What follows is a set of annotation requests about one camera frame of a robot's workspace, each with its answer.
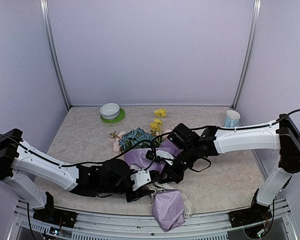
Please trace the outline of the purple wrapping paper sheet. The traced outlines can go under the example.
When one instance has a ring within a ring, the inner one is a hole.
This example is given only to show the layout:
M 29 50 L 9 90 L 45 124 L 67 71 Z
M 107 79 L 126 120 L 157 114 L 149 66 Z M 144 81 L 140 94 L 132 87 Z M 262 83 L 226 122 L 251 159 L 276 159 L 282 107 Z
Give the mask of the purple wrapping paper sheet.
M 124 155 L 124 160 L 131 169 L 157 171 L 161 173 L 165 161 L 155 162 L 147 158 L 149 148 L 132 149 Z M 179 227 L 185 223 L 184 193 L 168 183 L 158 183 L 154 177 L 149 184 L 140 188 L 149 190 L 151 196 L 151 212 L 164 232 Z

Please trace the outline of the clear printed cellophane wrap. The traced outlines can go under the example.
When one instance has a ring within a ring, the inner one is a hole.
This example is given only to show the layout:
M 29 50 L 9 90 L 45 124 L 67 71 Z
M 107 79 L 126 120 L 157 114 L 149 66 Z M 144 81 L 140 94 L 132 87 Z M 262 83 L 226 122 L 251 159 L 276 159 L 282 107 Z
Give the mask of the clear printed cellophane wrap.
M 152 190 L 152 214 L 157 220 L 168 220 L 183 216 L 191 218 L 195 207 L 183 190 L 168 183 L 151 183 L 145 188 Z

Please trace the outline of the blue fake flower bunch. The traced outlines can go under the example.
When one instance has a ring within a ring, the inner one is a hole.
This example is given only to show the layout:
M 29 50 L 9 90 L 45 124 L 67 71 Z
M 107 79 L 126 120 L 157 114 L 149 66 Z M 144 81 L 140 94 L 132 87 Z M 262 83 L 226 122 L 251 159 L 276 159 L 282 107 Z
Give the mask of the blue fake flower bunch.
M 119 146 L 123 152 L 126 152 L 134 147 L 134 149 L 140 148 L 150 148 L 151 141 L 154 136 L 150 133 L 145 132 L 140 127 L 131 130 L 130 132 L 124 134 L 119 141 Z

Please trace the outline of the yellow fake flower stem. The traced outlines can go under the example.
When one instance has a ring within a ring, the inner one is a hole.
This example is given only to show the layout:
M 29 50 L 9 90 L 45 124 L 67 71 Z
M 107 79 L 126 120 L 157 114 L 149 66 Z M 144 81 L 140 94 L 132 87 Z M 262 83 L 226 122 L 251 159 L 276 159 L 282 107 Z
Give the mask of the yellow fake flower stem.
M 154 119 L 150 123 L 150 132 L 154 136 L 158 144 L 160 145 L 163 142 L 164 134 L 164 124 L 163 118 L 167 116 L 167 111 L 164 108 L 159 108 L 154 111 Z

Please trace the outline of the pink fake rose bunch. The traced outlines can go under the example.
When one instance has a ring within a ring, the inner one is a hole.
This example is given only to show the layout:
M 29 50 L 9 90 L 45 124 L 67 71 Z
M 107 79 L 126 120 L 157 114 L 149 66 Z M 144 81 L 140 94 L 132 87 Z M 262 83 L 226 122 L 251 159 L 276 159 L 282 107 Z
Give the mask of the pink fake rose bunch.
M 125 131 L 121 131 L 117 133 L 116 131 L 113 131 L 109 134 L 109 136 L 114 139 L 113 143 L 113 151 L 117 154 L 120 154 L 122 152 L 120 140 L 123 138 L 123 136 L 126 134 Z

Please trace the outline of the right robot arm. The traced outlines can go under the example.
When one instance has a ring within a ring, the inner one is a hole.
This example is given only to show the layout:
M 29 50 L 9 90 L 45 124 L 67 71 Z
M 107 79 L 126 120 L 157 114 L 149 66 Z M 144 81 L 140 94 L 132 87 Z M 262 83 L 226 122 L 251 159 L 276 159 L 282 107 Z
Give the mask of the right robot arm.
M 259 188 L 246 210 L 246 218 L 256 222 L 268 214 L 277 194 L 300 172 L 300 131 L 289 113 L 280 114 L 277 120 L 241 127 L 205 126 L 198 135 L 183 123 L 167 136 L 181 152 L 166 164 L 160 183 L 180 183 L 186 170 L 191 170 L 198 159 L 246 150 L 278 150 L 280 159 Z

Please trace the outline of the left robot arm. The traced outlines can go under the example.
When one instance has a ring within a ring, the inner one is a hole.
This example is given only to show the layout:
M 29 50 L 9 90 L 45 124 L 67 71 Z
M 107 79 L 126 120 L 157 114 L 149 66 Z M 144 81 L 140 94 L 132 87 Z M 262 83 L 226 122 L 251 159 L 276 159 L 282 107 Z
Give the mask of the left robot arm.
M 69 164 L 34 148 L 22 134 L 16 128 L 0 134 L 0 181 L 13 188 L 36 213 L 51 223 L 60 218 L 60 211 L 54 207 L 53 196 L 39 189 L 29 174 L 75 195 L 90 198 L 125 195 L 128 203 L 150 194 L 144 186 L 159 177 L 156 170 L 135 170 L 118 158 Z

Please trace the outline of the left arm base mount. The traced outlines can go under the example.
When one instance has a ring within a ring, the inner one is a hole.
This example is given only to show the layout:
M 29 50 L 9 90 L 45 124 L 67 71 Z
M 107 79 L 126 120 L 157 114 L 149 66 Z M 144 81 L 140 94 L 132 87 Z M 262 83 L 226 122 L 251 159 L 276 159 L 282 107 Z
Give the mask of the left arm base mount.
M 52 212 L 41 209 L 35 210 L 33 218 L 45 223 L 58 225 L 60 227 L 73 228 L 77 219 L 77 213 L 74 211 L 53 209 Z

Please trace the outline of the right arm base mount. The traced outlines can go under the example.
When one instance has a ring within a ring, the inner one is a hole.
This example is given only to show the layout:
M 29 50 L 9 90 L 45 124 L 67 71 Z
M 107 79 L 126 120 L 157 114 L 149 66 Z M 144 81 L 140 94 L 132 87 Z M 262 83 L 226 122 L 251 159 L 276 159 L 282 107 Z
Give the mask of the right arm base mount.
M 265 221 L 272 218 L 272 213 L 269 210 L 258 211 L 250 208 L 231 211 L 228 213 L 232 228 L 250 225 Z

